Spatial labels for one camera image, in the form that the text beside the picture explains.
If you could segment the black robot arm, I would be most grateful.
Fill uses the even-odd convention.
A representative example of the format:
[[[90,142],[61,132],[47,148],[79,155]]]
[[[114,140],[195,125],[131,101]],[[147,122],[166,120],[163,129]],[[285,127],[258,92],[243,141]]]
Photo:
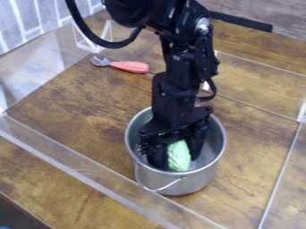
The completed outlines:
[[[196,0],[106,0],[116,23],[156,30],[166,71],[152,77],[152,119],[139,129],[139,153],[148,164],[170,168],[170,144],[184,140],[187,154],[198,158],[210,127],[212,108],[196,106],[214,96],[198,95],[199,84],[218,74],[210,11]]]

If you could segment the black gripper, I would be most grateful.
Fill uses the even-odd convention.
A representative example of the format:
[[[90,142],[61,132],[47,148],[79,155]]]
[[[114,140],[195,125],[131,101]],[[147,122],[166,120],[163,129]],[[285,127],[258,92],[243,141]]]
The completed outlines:
[[[208,102],[214,94],[200,96],[202,81],[190,75],[179,78],[172,73],[160,72],[152,78],[152,119],[139,129],[139,151],[144,151],[148,164],[156,169],[167,169],[167,147],[184,139],[191,160],[196,160],[210,129],[210,106],[196,106]]]

